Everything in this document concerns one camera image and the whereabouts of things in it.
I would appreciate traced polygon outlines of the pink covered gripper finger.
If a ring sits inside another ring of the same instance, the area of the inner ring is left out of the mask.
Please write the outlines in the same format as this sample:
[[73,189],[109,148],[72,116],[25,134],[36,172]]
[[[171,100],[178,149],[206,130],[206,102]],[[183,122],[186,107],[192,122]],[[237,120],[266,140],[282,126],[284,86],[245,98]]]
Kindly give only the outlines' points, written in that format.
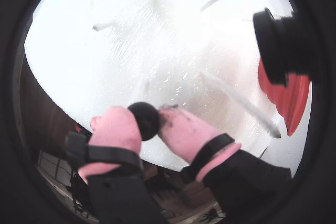
[[90,139],[69,132],[69,165],[88,185],[100,223],[167,223],[143,181],[142,137],[134,114],[113,106],[91,120]]
[[228,134],[185,109],[162,106],[159,116],[159,137],[188,163],[181,170],[183,180],[203,183],[227,221],[245,221],[290,184],[290,169],[242,150]]

